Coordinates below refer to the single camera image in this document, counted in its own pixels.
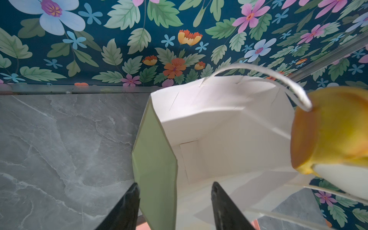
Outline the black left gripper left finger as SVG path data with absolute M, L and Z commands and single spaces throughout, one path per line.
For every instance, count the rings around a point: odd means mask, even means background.
M 133 183 L 96 230 L 135 230 L 140 205 L 140 189 Z

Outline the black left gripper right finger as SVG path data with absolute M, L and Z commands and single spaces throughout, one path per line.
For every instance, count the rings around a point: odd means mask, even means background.
M 218 182 L 212 185 L 211 201 L 217 230 L 255 230 Z

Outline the painted landscape paper bag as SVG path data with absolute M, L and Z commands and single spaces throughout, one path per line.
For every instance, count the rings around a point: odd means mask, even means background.
M 216 70 L 150 94 L 132 151 L 146 222 L 153 230 L 216 229 L 211 189 L 218 182 L 250 223 L 269 217 L 322 230 L 313 220 L 275 212 L 320 177 L 301 174 L 291 165 L 295 111 L 312 109 L 308 93 L 265 67 L 225 67 L 232 69 L 254 70 L 268 79 L 222 76 Z M 341 204 L 368 202 L 338 187 L 313 189 L 331 212 L 331 194 Z

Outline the small croissant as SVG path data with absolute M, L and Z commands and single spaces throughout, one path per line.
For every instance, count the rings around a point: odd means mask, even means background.
M 308 93 L 312 109 L 295 111 L 290 156 L 301 174 L 316 164 L 368 166 L 368 91 L 336 86 Z

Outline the metal tongs white tips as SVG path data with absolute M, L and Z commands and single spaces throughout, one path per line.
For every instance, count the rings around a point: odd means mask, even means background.
M 368 200 L 368 169 L 346 164 L 316 164 L 313 170 L 344 192 Z

